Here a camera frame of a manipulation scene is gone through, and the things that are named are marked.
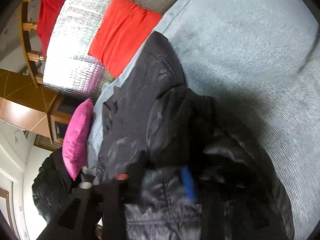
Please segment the silver foil insulation mat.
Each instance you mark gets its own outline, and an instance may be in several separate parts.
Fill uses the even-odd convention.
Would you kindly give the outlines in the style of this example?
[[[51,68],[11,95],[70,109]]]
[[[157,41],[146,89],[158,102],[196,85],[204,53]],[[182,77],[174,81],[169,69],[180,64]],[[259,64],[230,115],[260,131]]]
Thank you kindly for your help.
[[[164,14],[177,0],[132,0]],[[111,75],[88,55],[111,0],[65,0],[50,37],[43,84],[76,95],[97,97]]]

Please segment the magenta pillow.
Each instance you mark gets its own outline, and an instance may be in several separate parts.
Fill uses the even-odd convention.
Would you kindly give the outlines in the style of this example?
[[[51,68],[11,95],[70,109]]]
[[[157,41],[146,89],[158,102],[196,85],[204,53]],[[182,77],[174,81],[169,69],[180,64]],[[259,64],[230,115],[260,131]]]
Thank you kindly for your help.
[[[87,162],[87,138],[91,129],[93,101],[88,98],[73,113],[62,145],[62,159],[66,170],[76,180]]]

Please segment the dark green puffer jacket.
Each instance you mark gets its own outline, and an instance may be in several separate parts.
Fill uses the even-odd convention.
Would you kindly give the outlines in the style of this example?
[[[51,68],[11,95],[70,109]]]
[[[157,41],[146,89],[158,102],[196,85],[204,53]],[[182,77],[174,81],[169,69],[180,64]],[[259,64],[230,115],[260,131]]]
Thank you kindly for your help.
[[[33,201],[46,223],[55,217],[69,199],[81,176],[72,179],[62,159],[62,148],[51,153],[39,167],[39,174],[32,185]]]

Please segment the grey bed blanket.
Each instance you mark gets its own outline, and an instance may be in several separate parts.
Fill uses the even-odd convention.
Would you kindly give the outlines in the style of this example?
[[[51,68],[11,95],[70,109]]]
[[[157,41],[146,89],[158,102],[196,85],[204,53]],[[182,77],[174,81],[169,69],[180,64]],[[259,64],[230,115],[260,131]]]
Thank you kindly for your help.
[[[178,0],[154,32],[185,84],[245,125],[289,200],[293,239],[319,234],[319,24],[302,0]]]

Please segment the brown wooden wardrobe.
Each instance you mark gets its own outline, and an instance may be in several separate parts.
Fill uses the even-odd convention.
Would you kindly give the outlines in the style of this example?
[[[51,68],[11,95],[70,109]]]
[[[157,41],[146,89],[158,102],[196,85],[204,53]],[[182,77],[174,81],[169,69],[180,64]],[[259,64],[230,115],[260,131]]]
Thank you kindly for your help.
[[[71,117],[81,100],[43,85],[31,77],[1,70],[1,119],[19,128],[63,143]]]

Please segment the red pillow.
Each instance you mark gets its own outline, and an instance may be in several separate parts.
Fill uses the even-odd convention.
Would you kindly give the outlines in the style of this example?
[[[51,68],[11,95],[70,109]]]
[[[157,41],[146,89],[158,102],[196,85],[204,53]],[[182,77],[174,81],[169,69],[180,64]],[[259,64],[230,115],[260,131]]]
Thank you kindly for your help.
[[[88,55],[118,78],[161,18],[161,14],[133,1],[112,0]]]

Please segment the red cloth on headboard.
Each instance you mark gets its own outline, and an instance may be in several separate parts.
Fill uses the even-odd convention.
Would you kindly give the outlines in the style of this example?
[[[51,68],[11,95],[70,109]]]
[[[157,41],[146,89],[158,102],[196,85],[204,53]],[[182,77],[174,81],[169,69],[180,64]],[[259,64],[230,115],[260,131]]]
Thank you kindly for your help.
[[[40,2],[37,34],[40,38],[42,54],[46,57],[50,36],[65,0],[40,0]]]

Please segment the wooden bed headboard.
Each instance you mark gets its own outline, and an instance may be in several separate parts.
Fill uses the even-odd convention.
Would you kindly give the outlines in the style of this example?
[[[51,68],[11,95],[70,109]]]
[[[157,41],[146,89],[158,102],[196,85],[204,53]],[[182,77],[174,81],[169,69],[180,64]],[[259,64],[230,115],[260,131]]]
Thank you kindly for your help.
[[[31,48],[30,32],[36,31],[38,25],[37,22],[28,20],[28,4],[32,1],[35,0],[23,0],[18,7],[18,26],[20,29],[20,41],[26,67],[33,84],[37,88],[39,84],[42,84],[43,75],[38,72],[36,63],[44,62],[46,58],[40,51],[35,51]]]

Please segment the black puffer jacket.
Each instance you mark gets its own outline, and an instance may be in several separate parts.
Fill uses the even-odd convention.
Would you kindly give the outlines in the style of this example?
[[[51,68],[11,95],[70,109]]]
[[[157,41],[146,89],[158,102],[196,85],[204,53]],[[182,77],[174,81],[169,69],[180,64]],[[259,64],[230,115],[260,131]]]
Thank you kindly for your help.
[[[250,130],[185,84],[168,39],[147,39],[129,77],[102,106],[100,184],[145,171],[125,205],[128,239],[293,239],[291,202]],[[181,168],[194,180],[185,195]]]

